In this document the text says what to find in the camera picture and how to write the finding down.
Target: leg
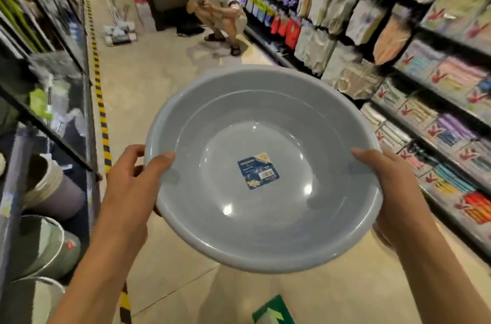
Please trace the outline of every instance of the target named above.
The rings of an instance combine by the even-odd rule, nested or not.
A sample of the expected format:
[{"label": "leg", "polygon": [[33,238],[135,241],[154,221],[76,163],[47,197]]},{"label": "leg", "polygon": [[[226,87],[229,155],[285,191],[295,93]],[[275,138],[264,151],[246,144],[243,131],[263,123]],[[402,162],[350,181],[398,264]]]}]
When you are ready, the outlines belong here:
[{"label": "leg", "polygon": [[209,27],[213,30],[213,35],[208,35],[205,37],[205,41],[223,41],[224,35],[220,32],[219,29],[215,27],[212,21],[212,14],[209,11],[206,11],[200,7],[194,12],[198,19],[205,24],[205,26]]},{"label": "leg", "polygon": [[232,50],[230,54],[233,56],[239,56],[241,54],[241,49],[239,44],[237,43],[237,30],[235,29],[235,20],[234,19],[222,19],[222,25],[224,26],[224,31],[230,38],[230,45],[232,46]]}]

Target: barcode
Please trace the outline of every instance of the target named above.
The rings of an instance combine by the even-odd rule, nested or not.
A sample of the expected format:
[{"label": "barcode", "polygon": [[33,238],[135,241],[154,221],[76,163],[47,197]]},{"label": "barcode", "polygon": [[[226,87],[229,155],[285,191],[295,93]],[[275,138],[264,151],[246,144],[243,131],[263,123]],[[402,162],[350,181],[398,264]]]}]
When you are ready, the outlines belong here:
[{"label": "barcode", "polygon": [[268,169],[266,171],[259,173],[259,178],[264,179],[264,178],[270,177],[272,175],[274,175],[274,170]]}]

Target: black sandal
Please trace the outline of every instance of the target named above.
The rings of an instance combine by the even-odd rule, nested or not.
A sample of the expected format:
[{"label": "black sandal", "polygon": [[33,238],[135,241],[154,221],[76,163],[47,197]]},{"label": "black sandal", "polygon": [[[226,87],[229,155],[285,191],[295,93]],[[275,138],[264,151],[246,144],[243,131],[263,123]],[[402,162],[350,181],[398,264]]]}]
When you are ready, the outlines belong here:
[{"label": "black sandal", "polygon": [[241,48],[239,45],[232,45],[232,49],[230,50],[230,55],[232,56],[241,56]]},{"label": "black sandal", "polygon": [[224,42],[225,37],[217,37],[215,33],[211,33],[205,37],[206,42]]}]

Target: gray plastic basin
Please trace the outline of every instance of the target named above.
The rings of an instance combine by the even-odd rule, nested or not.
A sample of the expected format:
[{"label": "gray plastic basin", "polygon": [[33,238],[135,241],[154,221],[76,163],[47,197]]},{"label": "gray plastic basin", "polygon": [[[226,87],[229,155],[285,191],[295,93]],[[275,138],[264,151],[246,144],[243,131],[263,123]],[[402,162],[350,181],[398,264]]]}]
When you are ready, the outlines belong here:
[{"label": "gray plastic basin", "polygon": [[[339,92],[286,68],[241,66],[169,98],[145,164],[176,152],[157,208],[191,247],[241,270],[283,273],[339,256],[372,227],[382,194],[351,147],[379,149]],[[250,189],[239,162],[259,153],[279,178]]]}]

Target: mop handle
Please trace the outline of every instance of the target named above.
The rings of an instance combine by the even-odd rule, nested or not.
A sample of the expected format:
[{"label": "mop handle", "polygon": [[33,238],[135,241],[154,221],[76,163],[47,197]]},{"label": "mop handle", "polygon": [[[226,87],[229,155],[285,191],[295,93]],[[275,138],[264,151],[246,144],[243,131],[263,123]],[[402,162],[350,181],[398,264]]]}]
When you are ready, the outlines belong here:
[{"label": "mop handle", "polygon": [[116,23],[116,18],[114,17],[114,13],[113,13],[113,7],[111,6],[111,2],[109,0],[106,0],[106,1],[107,1],[107,5],[109,6],[109,10],[111,11],[111,16],[113,17],[114,26],[116,27],[117,23]]}]

